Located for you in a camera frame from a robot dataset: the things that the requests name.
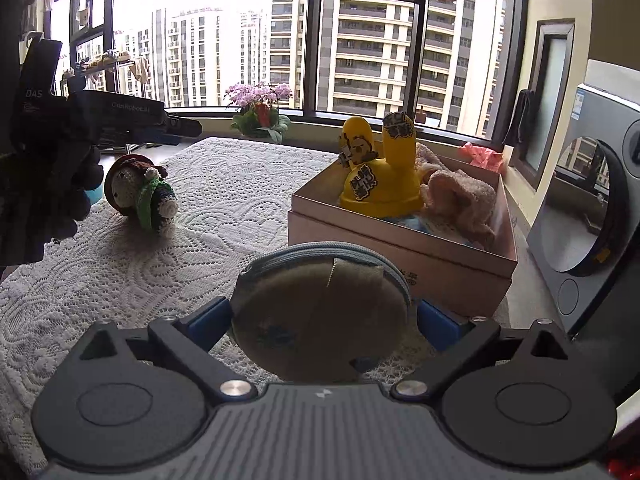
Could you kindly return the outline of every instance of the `doll's hat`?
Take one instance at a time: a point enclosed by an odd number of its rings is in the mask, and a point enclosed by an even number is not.
[[[146,158],[144,155],[139,155],[137,153],[131,153],[130,155],[123,155],[118,158],[113,165],[111,166],[107,176],[104,179],[104,197],[107,199],[107,202],[111,204],[116,211],[124,216],[135,216],[136,208],[135,207],[119,207],[116,204],[115,199],[113,198],[113,191],[111,190],[111,182],[113,181],[113,176],[123,168],[124,166],[129,166],[137,171],[139,171],[143,176],[145,171],[148,168],[156,168],[160,173],[161,178],[166,177],[166,169],[162,166],[155,166],[151,160]]]

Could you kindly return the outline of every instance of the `orchid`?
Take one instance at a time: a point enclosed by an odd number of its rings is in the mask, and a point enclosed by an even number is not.
[[[287,84],[272,88],[266,82],[257,85],[236,83],[225,92],[229,106],[240,107],[241,113],[234,115],[232,128],[247,137],[271,137],[273,142],[282,142],[282,136],[291,122],[280,115],[278,101],[289,99],[291,89]]]

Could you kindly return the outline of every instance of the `gray washing machine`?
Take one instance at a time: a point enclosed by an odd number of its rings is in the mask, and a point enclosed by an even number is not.
[[[640,386],[640,73],[590,61],[527,242],[618,403]]]

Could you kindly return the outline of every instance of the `pink plastic bag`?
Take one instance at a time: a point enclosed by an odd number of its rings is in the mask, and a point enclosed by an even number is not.
[[[472,166],[478,166],[479,168],[485,168],[489,171],[495,171],[504,175],[506,165],[502,160],[502,154],[494,152],[489,148],[482,148],[481,146],[474,146],[471,142],[466,143],[460,147],[460,152],[463,155],[471,157],[470,164]]]

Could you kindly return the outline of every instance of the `cardboard box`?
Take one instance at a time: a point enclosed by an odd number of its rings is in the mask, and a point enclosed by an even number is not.
[[[518,263],[502,178],[452,158],[440,160],[450,170],[463,170],[496,190],[490,221],[496,233],[493,252],[340,208],[338,197],[349,171],[338,162],[291,197],[289,245],[335,240],[365,246],[402,270],[414,297],[462,316],[492,316]]]

